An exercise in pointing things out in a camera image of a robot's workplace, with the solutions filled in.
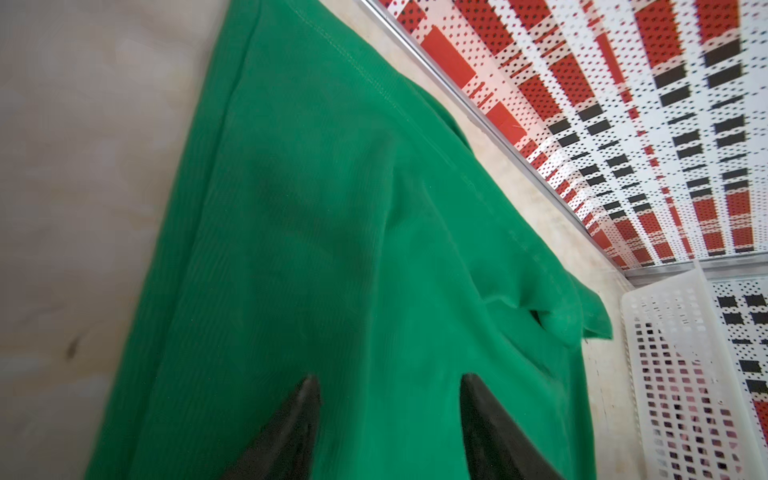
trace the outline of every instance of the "green garment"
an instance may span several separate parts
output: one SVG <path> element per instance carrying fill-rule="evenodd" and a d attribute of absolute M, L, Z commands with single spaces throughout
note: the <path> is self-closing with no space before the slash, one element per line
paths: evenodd
<path fill-rule="evenodd" d="M 315 0 L 233 0 L 86 478 L 216 480 L 308 372 L 315 480 L 466 480 L 466 372 L 594 478 L 583 335 L 435 99 Z"/>

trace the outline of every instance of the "laundry basket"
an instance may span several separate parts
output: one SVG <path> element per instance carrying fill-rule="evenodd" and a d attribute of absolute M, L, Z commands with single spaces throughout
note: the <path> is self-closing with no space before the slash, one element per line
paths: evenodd
<path fill-rule="evenodd" d="M 714 305 L 698 267 L 622 298 L 648 478 L 768 478 L 739 343 Z"/>

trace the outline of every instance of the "beige tabletop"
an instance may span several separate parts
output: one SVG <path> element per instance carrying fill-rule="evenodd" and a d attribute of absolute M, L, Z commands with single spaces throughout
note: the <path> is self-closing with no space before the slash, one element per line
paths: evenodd
<path fill-rule="evenodd" d="M 631 287 L 356 0 L 324 0 L 456 117 L 614 341 L 584 345 L 600 478 L 641 478 Z M 227 0 L 0 2 L 0 478 L 80 478 Z"/>

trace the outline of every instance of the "checkered wall covering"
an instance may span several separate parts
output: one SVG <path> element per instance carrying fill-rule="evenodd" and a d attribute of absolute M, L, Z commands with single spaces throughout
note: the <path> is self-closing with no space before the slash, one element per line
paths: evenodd
<path fill-rule="evenodd" d="M 380 1 L 621 268 L 768 250 L 768 2 Z"/>
<path fill-rule="evenodd" d="M 713 281 L 715 307 L 733 344 L 733 362 L 753 404 L 753 427 L 768 458 L 768 277 Z"/>

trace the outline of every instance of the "green fabric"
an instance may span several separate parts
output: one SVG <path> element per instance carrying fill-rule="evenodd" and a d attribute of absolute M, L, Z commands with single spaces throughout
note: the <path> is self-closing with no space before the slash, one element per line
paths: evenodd
<path fill-rule="evenodd" d="M 233 0 L 86 478 L 215 480 L 308 372 L 314 479 L 467 479 L 465 372 L 593 478 L 585 334 L 437 101 L 315 1 Z"/>

